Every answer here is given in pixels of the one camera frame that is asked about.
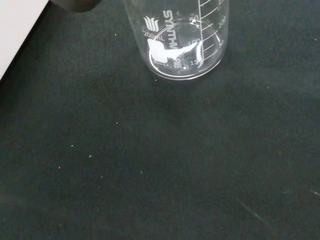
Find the scratch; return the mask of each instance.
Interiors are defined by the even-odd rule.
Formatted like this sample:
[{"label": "scratch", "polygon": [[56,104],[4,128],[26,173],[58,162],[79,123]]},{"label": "scratch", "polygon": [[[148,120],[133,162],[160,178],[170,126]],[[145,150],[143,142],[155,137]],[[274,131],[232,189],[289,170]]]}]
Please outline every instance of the scratch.
[{"label": "scratch", "polygon": [[278,229],[274,229],[272,227],[272,225],[267,220],[265,220],[262,216],[260,216],[258,213],[256,213],[253,209],[251,209],[243,201],[239,200],[238,198],[236,198],[236,200],[244,209],[246,209],[249,213],[251,213],[260,222],[262,222],[273,234],[281,234]]},{"label": "scratch", "polygon": [[320,193],[316,192],[316,191],[313,191],[313,190],[309,190],[310,193],[313,193],[314,195],[317,195],[320,197]]},{"label": "scratch", "polygon": [[263,217],[259,216],[258,213],[253,211],[248,205],[246,205],[243,201],[240,201],[238,198],[236,198],[237,202],[244,208],[246,209],[249,213],[251,213],[255,218],[263,222],[264,224],[268,225],[266,220],[263,219]]}]

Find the printed number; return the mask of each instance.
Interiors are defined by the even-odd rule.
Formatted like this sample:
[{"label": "printed number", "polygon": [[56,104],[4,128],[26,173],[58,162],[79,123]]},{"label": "printed number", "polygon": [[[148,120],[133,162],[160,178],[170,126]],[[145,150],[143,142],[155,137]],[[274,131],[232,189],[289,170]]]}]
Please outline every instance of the printed number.
[{"label": "printed number", "polygon": [[198,15],[192,16],[189,18],[189,21],[190,22],[199,22],[199,16]]},{"label": "printed number", "polygon": [[190,63],[191,63],[191,66],[193,66],[193,65],[198,65],[198,64],[200,63],[200,61],[198,61],[198,60],[196,59],[196,60],[194,60],[194,61],[190,61]]},{"label": "printed number", "polygon": [[198,39],[196,39],[196,40],[189,41],[189,42],[188,42],[188,46],[190,46],[191,44],[196,44],[196,43],[200,43],[200,42],[201,42],[201,39],[198,38]]},{"label": "printed number", "polygon": [[[148,31],[143,31],[144,35],[150,39],[155,39],[155,35],[153,33],[150,33]],[[156,40],[158,41],[165,41],[163,36],[157,36]]]},{"label": "printed number", "polygon": [[162,62],[158,62],[158,61],[155,61],[155,60],[153,60],[153,62],[154,62],[155,64],[160,65],[160,66],[169,67],[169,64],[168,64],[168,63],[162,63]]},{"label": "printed number", "polygon": [[153,33],[150,33],[148,31],[143,31],[144,32],[144,35],[148,38],[151,38],[151,39],[154,39],[155,38],[155,35]]}]

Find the beaker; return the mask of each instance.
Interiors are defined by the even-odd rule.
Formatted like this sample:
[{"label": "beaker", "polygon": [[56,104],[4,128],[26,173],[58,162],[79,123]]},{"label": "beaker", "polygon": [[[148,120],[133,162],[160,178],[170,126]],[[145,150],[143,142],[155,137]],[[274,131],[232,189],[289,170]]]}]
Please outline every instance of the beaker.
[{"label": "beaker", "polygon": [[171,80],[212,70],[228,40],[229,0],[123,0],[146,65]]}]

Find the beaker base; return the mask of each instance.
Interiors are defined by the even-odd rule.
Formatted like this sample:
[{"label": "beaker base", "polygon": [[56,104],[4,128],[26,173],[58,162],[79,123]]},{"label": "beaker base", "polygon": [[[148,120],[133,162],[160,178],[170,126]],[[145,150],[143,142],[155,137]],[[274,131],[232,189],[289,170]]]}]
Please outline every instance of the beaker base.
[{"label": "beaker base", "polygon": [[194,80],[196,78],[199,78],[207,73],[209,73],[210,71],[212,71],[214,68],[216,68],[219,63],[221,62],[221,60],[224,58],[224,55],[225,55],[225,50],[223,51],[223,53],[221,54],[219,60],[216,61],[216,63],[214,65],[212,65],[211,67],[208,67],[207,69],[201,71],[201,72],[198,72],[196,74],[193,74],[193,75],[188,75],[188,76],[185,76],[185,77],[174,77],[174,76],[167,76],[165,74],[162,74],[161,72],[157,71],[156,69],[153,69],[152,67],[148,66],[148,68],[156,75],[164,78],[164,79],[169,79],[169,80],[175,80],[175,81],[186,81],[186,80]]}]

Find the countertop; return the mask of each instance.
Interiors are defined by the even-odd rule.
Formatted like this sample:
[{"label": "countertop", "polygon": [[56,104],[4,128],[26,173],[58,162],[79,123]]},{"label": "countertop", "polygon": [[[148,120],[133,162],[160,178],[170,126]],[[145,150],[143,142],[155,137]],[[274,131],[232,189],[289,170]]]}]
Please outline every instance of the countertop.
[{"label": "countertop", "polygon": [[0,239],[320,239],[319,1],[231,1],[183,82],[125,16],[49,5],[2,79]]}]

